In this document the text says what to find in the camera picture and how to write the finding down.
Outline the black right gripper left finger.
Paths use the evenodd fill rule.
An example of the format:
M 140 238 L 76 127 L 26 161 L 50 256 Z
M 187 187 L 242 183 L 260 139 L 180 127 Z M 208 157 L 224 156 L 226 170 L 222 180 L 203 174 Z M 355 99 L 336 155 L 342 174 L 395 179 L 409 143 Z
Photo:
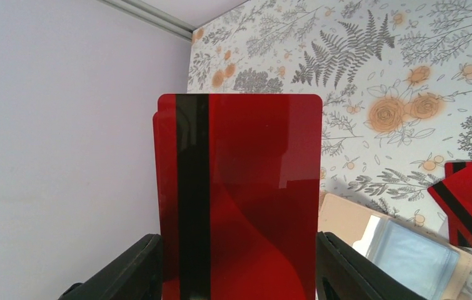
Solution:
M 70 300 L 162 299 L 163 242 L 147 234 L 85 282 L 59 297 Z

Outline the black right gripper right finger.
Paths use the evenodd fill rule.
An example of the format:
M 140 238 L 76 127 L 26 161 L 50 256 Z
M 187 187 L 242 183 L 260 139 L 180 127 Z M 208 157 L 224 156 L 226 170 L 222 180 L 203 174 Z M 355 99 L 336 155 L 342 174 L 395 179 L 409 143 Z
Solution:
M 331 232 L 316 235 L 318 299 L 423 299 Z

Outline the beige leather card holder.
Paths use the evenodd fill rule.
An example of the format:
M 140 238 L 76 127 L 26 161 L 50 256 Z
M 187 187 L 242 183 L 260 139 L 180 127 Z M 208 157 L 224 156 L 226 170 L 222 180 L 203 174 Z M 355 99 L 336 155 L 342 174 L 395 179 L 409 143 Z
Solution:
M 472 255 L 399 219 L 331 193 L 319 200 L 318 232 L 332 234 L 424 299 L 469 299 Z

